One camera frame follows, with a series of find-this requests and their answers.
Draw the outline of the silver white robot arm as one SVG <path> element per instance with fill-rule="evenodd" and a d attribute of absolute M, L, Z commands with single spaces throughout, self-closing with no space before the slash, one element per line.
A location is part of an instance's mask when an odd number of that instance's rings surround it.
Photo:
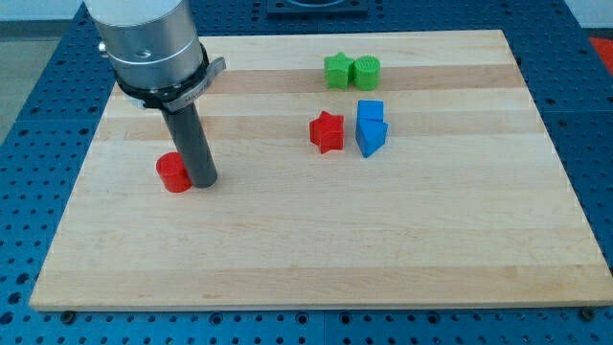
<path fill-rule="evenodd" d="M 85 0 L 99 50 L 119 79 L 139 89 L 186 81 L 203 64 L 188 0 Z"/>

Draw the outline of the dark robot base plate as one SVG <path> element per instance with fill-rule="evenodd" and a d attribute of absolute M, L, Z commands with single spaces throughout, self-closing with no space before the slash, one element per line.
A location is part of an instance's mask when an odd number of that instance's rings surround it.
<path fill-rule="evenodd" d="M 271 17 L 299 15 L 366 15 L 366 0 L 265 0 L 266 14 Z"/>

